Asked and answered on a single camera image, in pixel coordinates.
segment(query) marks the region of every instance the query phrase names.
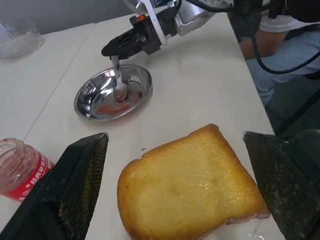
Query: wall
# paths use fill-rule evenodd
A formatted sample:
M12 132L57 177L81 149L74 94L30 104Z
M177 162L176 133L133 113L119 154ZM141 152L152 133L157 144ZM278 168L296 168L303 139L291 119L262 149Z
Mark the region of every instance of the wall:
M131 14L123 0L0 0L3 22L33 21L41 34Z

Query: jeans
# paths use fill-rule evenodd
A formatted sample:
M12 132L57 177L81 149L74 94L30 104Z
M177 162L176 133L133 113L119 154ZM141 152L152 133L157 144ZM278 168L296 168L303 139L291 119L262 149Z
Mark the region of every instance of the jeans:
M298 36L284 40L274 55L261 59L268 68L280 71L304 63L319 51L320 30L304 31ZM297 76L320 71L320 57L307 66L287 74L272 74L264 71L256 59L249 59L246 64L264 105L267 105L272 98L276 84L286 83Z

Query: bread crust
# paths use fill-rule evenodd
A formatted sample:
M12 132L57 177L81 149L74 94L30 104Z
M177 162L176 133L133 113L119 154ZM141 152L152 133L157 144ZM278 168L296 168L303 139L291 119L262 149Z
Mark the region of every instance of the bread crust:
M138 183L135 183L134 179L137 175L139 175L140 179L143 179L141 177L141 172L144 171L145 165L152 164L153 157L163 154L164 152L176 148L180 145L187 144L187 142L191 138L204 138L205 136L210 136L212 138L211 140L214 142L214 146L219 149L219 151L222 151L225 153L226 158L231 159L234 164L234 168L236 169L237 174L240 175L241 179L245 182L246 186L249 189L256 189L255 198L258 198L259 201L252 209L252 211L247 211L246 214L241 216L233 216L233 217L226 217L225 219L222 219L220 222L216 222L213 226L210 228L204 227L201 229L195 229L194 231L186 231L186 232L177 232L176 234L172 235L163 235L163 236L157 236L157 235L149 235L147 234L143 229L141 229L137 222L139 221L139 217L132 214L132 212L129 211L131 207L131 200L128 196L131 196L132 191L135 191L137 189L143 188L144 184L150 184L148 181L149 179L146 178L146 182L141 181ZM262 196L256 186L255 181L251 178L249 173L245 170L245 168L241 165L239 159L237 158L235 152L227 142L227 140L223 137L221 132L219 131L219 127L214 124L209 124L207 126L204 126L192 133L190 133L188 136L185 136L183 138L171 141L169 143L166 143L164 145L158 146L145 154L142 155L141 159L136 159L131 161L121 172L120 177L118 179L118 185L117 185L117 203L118 203L118 210L120 213L120 217L122 220L122 223L128 232L128 234L132 237L132 239L198 239L200 237L203 237L204 235L207 235L211 233L213 230L218 228L219 226L223 224L233 224L233 223L242 223L246 222L252 218L267 218L270 216L270 211L268 207L266 206L265 202L262 199Z

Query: golden crust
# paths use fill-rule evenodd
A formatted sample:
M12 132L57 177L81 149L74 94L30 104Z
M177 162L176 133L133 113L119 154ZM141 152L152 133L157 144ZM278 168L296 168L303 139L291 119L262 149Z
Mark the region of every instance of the golden crust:
M225 223L270 215L214 124L130 162L119 177L117 200L133 239L197 239Z

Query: plastic bottle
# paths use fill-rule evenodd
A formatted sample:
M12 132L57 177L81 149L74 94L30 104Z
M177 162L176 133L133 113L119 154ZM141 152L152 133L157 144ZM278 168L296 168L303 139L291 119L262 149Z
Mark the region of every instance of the plastic bottle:
M22 202L54 164L15 138L0 141L0 194Z

